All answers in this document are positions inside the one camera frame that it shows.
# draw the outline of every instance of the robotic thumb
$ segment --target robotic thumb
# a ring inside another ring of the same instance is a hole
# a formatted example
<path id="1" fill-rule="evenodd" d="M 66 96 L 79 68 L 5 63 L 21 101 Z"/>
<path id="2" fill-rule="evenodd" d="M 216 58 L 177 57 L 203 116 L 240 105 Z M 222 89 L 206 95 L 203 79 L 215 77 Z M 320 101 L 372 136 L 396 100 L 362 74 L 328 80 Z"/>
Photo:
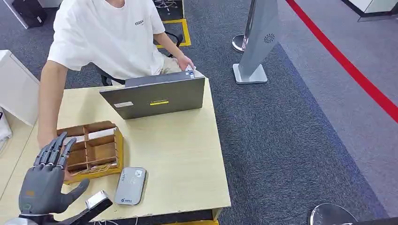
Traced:
<path id="1" fill-rule="evenodd" d="M 90 181 L 88 179 L 82 180 L 79 186 L 71 190 L 71 192 L 62 195 L 61 210 L 65 211 L 77 198 L 79 198 L 84 191 L 88 188 Z"/>

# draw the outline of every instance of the red floor line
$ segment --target red floor line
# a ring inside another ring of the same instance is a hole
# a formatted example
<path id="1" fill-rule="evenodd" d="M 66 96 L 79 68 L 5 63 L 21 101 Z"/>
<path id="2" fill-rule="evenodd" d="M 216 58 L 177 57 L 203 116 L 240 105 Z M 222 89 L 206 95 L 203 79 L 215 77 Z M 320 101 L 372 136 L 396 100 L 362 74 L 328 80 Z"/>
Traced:
<path id="1" fill-rule="evenodd" d="M 350 76 L 366 91 L 373 100 L 398 123 L 398 107 L 386 97 L 374 84 L 372 84 L 345 56 L 341 51 L 326 37 L 324 33 L 307 16 L 302 8 L 294 0 L 286 0 L 290 7 L 296 12 L 300 19 L 306 24 L 309 30 L 330 52 L 330 54 L 340 63 Z"/>

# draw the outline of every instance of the office chair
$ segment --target office chair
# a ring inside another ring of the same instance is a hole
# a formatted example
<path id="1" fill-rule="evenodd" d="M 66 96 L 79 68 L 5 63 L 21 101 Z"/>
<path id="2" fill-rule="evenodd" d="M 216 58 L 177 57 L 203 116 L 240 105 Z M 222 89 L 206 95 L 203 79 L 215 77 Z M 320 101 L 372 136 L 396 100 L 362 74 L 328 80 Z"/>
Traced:
<path id="1" fill-rule="evenodd" d="M 168 8 L 175 4 L 174 0 L 154 0 L 153 2 L 157 8 Z"/>
<path id="2" fill-rule="evenodd" d="M 183 42 L 183 35 L 179 34 L 178 36 L 169 32 L 165 32 L 167 35 L 173 36 L 174 38 L 177 39 L 177 47 L 180 47 L 180 44 Z M 108 79 L 110 80 L 114 80 L 116 82 L 118 82 L 119 84 L 125 84 L 126 81 L 125 80 L 120 80 L 120 79 L 116 79 L 114 77 L 112 77 L 111 75 L 109 75 L 107 72 L 103 71 L 101 68 L 99 68 L 97 65 L 95 65 L 95 68 L 97 70 L 97 72 L 101 75 L 101 81 L 102 81 L 102 85 L 104 86 L 112 86 L 112 83 L 108 83 Z"/>

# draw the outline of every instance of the cable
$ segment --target cable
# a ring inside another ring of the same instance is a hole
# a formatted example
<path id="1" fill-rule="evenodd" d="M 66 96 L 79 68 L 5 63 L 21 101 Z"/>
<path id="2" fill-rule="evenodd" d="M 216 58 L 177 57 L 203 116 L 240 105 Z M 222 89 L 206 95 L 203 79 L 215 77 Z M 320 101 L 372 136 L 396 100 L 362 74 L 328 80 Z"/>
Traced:
<path id="1" fill-rule="evenodd" d="M 107 225 L 107 222 L 111 222 L 112 224 L 114 224 L 114 225 L 119 225 L 117 222 L 114 222 L 114 221 L 112 221 L 112 220 L 101 220 L 101 221 L 94 221 L 94 225 L 95 225 L 95 223 L 99 223 L 99 225 L 103 225 L 101 222 L 105 222 L 105 224 L 104 225 Z"/>

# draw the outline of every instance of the dark blue carpet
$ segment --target dark blue carpet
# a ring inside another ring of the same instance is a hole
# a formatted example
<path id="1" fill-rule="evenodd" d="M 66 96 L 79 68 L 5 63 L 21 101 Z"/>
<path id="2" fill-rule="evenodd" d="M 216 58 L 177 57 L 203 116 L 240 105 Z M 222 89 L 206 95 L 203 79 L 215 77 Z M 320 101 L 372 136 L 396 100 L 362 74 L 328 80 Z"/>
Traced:
<path id="1" fill-rule="evenodd" d="M 324 202 L 346 207 L 359 220 L 387 217 L 280 45 L 264 63 L 268 83 L 235 83 L 232 64 L 241 55 L 230 43 L 244 30 L 248 6 L 248 0 L 185 0 L 192 46 L 183 50 L 210 78 L 232 200 L 221 224 L 304 225 Z M 0 49 L 10 49 L 38 76 L 52 42 L 51 21 L 22 30 L 10 28 L 7 16 L 0 9 Z M 68 73 L 67 88 L 99 85 L 90 65 Z M 166 217 L 162 221 L 187 221 L 209 213 Z M 138 222 L 159 223 L 158 217 Z"/>

